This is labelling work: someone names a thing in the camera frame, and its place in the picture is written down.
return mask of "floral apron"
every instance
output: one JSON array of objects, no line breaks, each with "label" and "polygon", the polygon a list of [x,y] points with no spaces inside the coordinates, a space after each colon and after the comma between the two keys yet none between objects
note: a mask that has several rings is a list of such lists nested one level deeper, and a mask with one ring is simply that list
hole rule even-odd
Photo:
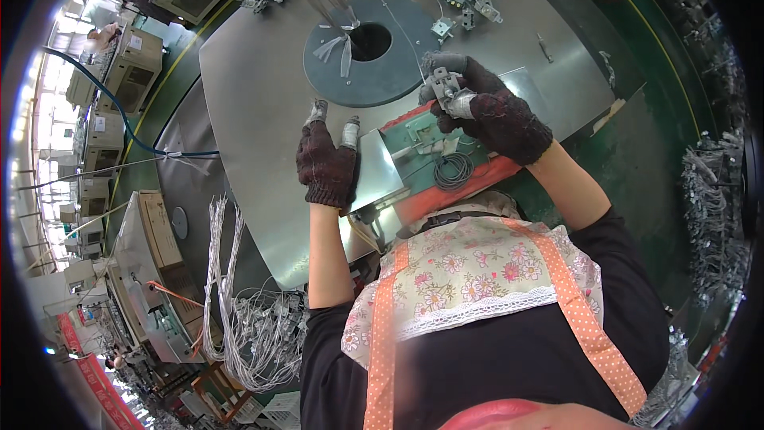
[{"label": "floral apron", "polygon": [[368,371],[364,428],[393,427],[396,341],[554,302],[633,416],[646,394],[603,331],[597,263],[571,243],[564,226],[549,230],[521,221],[512,198],[499,192],[482,192],[430,216],[454,211],[497,216],[463,217],[396,240],[380,260],[380,278],[358,295],[345,323],[342,351]]}]

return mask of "lace trim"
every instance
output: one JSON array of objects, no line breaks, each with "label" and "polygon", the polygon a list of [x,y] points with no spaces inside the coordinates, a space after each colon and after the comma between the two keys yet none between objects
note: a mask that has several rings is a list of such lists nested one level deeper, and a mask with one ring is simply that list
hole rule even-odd
[{"label": "lace trim", "polygon": [[504,297],[487,297],[477,302],[462,302],[450,309],[438,309],[407,320],[398,330],[398,340],[407,340],[436,330],[469,324],[481,319],[520,312],[557,302],[555,286],[540,286],[528,292],[511,292]]}]

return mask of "hand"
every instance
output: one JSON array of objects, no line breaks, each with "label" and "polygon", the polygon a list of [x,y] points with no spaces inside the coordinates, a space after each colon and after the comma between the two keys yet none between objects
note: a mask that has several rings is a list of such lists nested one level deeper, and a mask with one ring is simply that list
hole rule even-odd
[{"label": "hand", "polygon": [[[456,72],[459,86],[467,91],[458,94],[448,110],[436,100],[430,113],[438,118],[438,128],[451,133],[461,128],[469,137],[520,166],[539,160],[552,144],[552,131],[528,108],[525,100],[515,96],[495,74],[488,72],[472,57],[455,53],[427,54],[423,71],[445,67]],[[419,103],[435,99],[432,87],[425,84],[419,90]]]},{"label": "hand", "polygon": [[316,100],[310,117],[302,127],[302,138],[297,147],[297,176],[308,187],[305,201],[342,208],[348,205],[353,186],[358,117],[351,117],[342,130],[339,148],[331,142],[326,129],[325,100]]}]

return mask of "yellow line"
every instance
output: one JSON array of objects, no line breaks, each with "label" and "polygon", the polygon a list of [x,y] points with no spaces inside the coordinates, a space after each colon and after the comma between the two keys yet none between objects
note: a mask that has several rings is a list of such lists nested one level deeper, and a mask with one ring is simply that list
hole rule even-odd
[{"label": "yellow line", "polygon": [[[660,11],[661,11],[661,14],[663,15],[663,18],[664,18],[664,19],[666,19],[666,22],[668,22],[668,23],[670,24],[670,23],[671,23],[671,20],[669,20],[668,16],[667,16],[667,15],[666,15],[666,13],[663,11],[663,9],[661,8],[661,6],[660,6],[660,5],[658,5],[658,3],[657,3],[655,0],[652,0],[652,1],[653,1],[653,4],[655,4],[655,7],[656,7],[658,10],[660,10]],[[680,37],[680,36],[679,36],[679,34],[677,33],[676,29],[674,29],[674,27],[673,27],[673,26],[672,26],[672,31],[673,31],[674,35],[676,35],[676,38],[677,38],[677,40],[679,41],[679,44],[680,44],[680,45],[682,46],[682,48],[684,49],[684,53],[686,53],[686,54],[689,56],[689,55],[690,55],[690,53],[687,51],[687,47],[685,47],[685,46],[684,46],[684,41],[682,40],[682,37]],[[693,72],[695,72],[695,76],[696,76],[696,77],[698,77],[698,81],[699,81],[699,82],[702,82],[702,80],[701,80],[701,74],[699,74],[699,73],[698,73],[698,69],[697,69],[697,68],[695,68],[695,63],[694,63],[692,60],[689,60],[689,62],[690,62],[690,66],[692,67],[692,71],[693,71]],[[702,83],[701,83],[701,90],[703,91],[703,96],[704,96],[704,98],[706,99],[706,103],[708,104],[708,109],[709,109],[709,110],[711,110],[711,101],[709,101],[709,100],[708,100],[708,94],[706,93],[706,88],[705,88],[704,86],[702,86]],[[713,131],[714,131],[714,132],[717,134],[717,136],[719,136],[719,129],[717,129],[717,126],[716,126],[716,120],[715,120],[715,119],[712,119],[712,120],[711,120],[711,122],[713,123]]]},{"label": "yellow line", "polygon": [[[148,115],[148,110],[151,108],[151,104],[154,102],[154,100],[157,98],[157,95],[159,94],[159,90],[162,89],[165,83],[167,83],[167,79],[170,77],[170,74],[173,73],[173,70],[178,66],[178,63],[180,62],[180,59],[182,59],[186,52],[188,52],[191,49],[191,46],[196,42],[196,40],[200,37],[201,34],[204,33],[204,31],[207,29],[207,27],[210,26],[210,24],[218,18],[218,16],[226,9],[228,8],[231,3],[233,3],[234,0],[228,0],[222,7],[218,9],[215,14],[213,14],[207,22],[202,25],[202,28],[199,29],[199,31],[194,35],[194,37],[191,39],[191,41],[186,45],[186,48],[183,49],[183,51],[178,55],[178,58],[175,59],[175,62],[170,66],[170,69],[167,70],[167,73],[165,74],[164,78],[161,82],[159,82],[159,85],[157,86],[157,90],[154,91],[154,94],[151,95],[151,99],[148,102],[148,105],[146,105],[146,108],[144,109],[144,112],[140,115],[140,119],[138,120],[138,124],[135,125],[135,129],[133,130],[134,135],[138,135],[138,131],[140,129],[140,125],[143,124],[143,120],[146,118],[146,115]],[[130,141],[128,142],[128,147],[125,150],[125,154],[122,156],[122,162],[126,163],[128,161],[128,155],[130,154],[130,150],[133,147],[133,139],[130,138]],[[119,186],[119,179],[122,176],[122,170],[124,168],[120,168],[119,171],[117,171],[117,178],[114,181],[114,188],[111,191],[111,197],[109,199],[109,208],[111,209],[111,205],[114,204],[114,197],[117,195],[117,186]],[[104,236],[109,232],[109,220],[111,216],[106,217],[106,226],[104,227]]]},{"label": "yellow line", "polygon": [[676,76],[676,81],[679,82],[679,87],[682,88],[682,93],[684,94],[684,100],[687,100],[687,106],[690,109],[690,115],[692,115],[692,122],[695,125],[695,132],[698,134],[698,139],[701,138],[701,130],[698,128],[698,121],[695,119],[695,113],[692,110],[692,104],[690,104],[690,97],[687,96],[687,91],[684,90],[684,84],[682,83],[682,80],[679,78],[679,73],[676,71],[676,67],[674,67],[674,62],[671,61],[671,57],[669,57],[669,53],[666,52],[665,47],[663,46],[663,43],[661,43],[661,39],[658,38],[658,34],[655,33],[653,30],[653,27],[650,26],[650,23],[647,21],[644,15],[642,15],[642,12],[639,10],[639,8],[636,6],[636,4],[632,0],[628,0],[629,4],[634,7],[636,10],[636,13],[639,14],[640,17],[642,17],[642,21],[647,25],[647,28],[650,30],[650,33],[653,34],[653,37],[655,37],[655,42],[660,45],[661,50],[663,51],[663,54],[666,56],[666,60],[668,60],[668,64],[671,65],[671,69],[674,71],[674,75]]}]

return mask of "gray cable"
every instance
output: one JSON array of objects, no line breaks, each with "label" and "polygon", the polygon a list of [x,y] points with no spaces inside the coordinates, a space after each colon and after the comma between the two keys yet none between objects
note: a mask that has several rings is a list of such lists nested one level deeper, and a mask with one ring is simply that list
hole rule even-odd
[{"label": "gray cable", "polygon": [[[462,152],[441,156],[433,161],[435,162],[433,169],[435,186],[447,192],[456,191],[466,185],[475,169],[470,157]],[[452,172],[446,173],[447,168],[451,168]]]}]

